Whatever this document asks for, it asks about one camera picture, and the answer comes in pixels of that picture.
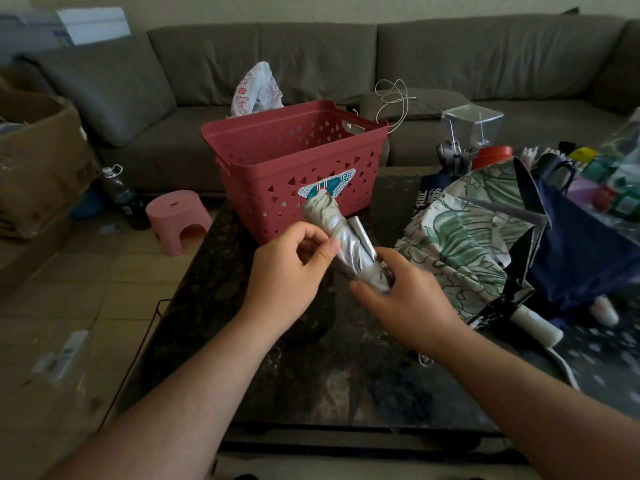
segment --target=black marble table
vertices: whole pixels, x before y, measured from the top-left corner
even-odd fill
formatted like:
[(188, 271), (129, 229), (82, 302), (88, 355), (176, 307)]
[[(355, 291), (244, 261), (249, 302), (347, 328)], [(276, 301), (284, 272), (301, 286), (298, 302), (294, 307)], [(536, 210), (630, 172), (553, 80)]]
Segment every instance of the black marble table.
[[(371, 206), (358, 215), (375, 245), (391, 247), (411, 218), (423, 173), (384, 173), (376, 180)], [(119, 396), (117, 413), (160, 384), (233, 318), (255, 249), (255, 241), (225, 204)], [(556, 350), (585, 393), (640, 418), (635, 291), (626, 290), (619, 327), (606, 330), (585, 317), (564, 331)], [(511, 323), (482, 333), (564, 380), (549, 355)], [(389, 338), (351, 296), (347, 279), (331, 270), (306, 313), (265, 357), (234, 423), (498, 433), (452, 376), (438, 365), (421, 366), (414, 353)]]

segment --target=leather couch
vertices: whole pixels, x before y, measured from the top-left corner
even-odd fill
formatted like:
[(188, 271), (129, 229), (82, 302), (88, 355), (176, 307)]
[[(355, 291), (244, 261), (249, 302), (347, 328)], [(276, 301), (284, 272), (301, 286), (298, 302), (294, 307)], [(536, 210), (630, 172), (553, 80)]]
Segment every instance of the leather couch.
[[(200, 126), (228, 117), (237, 83), (261, 60), (284, 104), (357, 104), (377, 80), (402, 78), (503, 112), (496, 143), (514, 147), (597, 146), (640, 105), (640, 20), (615, 16), (188, 25), (23, 54), (20, 65), (37, 88), (76, 104), (101, 161), (122, 164), (139, 191), (217, 195)], [(441, 109), (414, 111), (382, 162), (437, 164)]]

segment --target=fingernail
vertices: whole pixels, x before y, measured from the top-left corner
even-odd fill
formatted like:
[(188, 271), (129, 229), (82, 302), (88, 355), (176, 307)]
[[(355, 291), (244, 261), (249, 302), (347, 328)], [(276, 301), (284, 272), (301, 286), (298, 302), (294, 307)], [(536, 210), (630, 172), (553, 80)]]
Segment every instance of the fingernail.
[(340, 239), (336, 237), (332, 237), (331, 239), (329, 239), (329, 249), (331, 249), (332, 251), (338, 251), (341, 245), (342, 244), (340, 243)]

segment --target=sofa seat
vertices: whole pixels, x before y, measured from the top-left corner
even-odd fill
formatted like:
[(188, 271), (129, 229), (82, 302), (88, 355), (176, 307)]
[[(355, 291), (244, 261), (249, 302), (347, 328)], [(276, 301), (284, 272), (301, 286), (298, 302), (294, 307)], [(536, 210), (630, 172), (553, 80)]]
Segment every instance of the sofa seat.
[(188, 189), (224, 196), (220, 171), (200, 127), (229, 116), (225, 106), (179, 107), (121, 148), (97, 146), (105, 165), (120, 164), (142, 193)]
[[(495, 144), (508, 144), (515, 150), (524, 146), (557, 148), (560, 141), (597, 148), (627, 119), (583, 100), (476, 101), (476, 104), (504, 113)], [(440, 121), (404, 121), (389, 135), (389, 142), (390, 166), (438, 165)]]

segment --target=basket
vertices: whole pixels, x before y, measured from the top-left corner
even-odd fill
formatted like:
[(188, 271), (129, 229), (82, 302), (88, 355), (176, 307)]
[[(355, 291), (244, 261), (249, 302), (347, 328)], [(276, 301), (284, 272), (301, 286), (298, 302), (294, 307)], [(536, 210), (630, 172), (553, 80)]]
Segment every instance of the basket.
[(338, 206), (343, 215), (368, 206), (387, 126), (331, 101), (313, 101), (214, 121), (201, 130), (234, 210), (265, 244), (302, 220), (305, 197), (298, 191), (306, 185), (322, 187), (324, 179), (354, 169)]

